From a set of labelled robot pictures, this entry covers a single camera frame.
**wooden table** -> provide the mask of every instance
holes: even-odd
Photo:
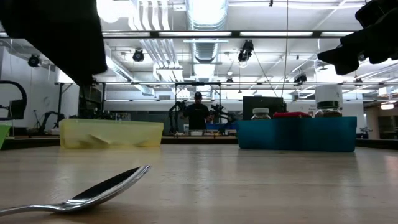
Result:
[[[122,195],[76,215],[0,223],[397,223],[398,152],[162,149],[0,151],[0,207],[55,203],[122,171],[153,168]]]

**silver spoon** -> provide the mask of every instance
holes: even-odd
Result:
[[[101,182],[84,192],[74,196],[66,202],[54,205],[24,205],[19,207],[5,208],[0,210],[0,216],[11,215],[21,212],[77,212],[111,200],[123,191],[135,184],[148,170],[150,165],[144,165]]]

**teal container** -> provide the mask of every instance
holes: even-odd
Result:
[[[356,117],[238,121],[241,149],[353,152]]]

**man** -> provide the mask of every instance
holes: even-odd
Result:
[[[205,130],[206,122],[209,119],[209,109],[201,103],[202,95],[196,92],[195,103],[187,107],[182,118],[189,117],[189,130]]]

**green object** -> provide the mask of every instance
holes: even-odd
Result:
[[[6,140],[7,134],[10,130],[10,126],[8,125],[0,125],[0,149],[4,140]]]

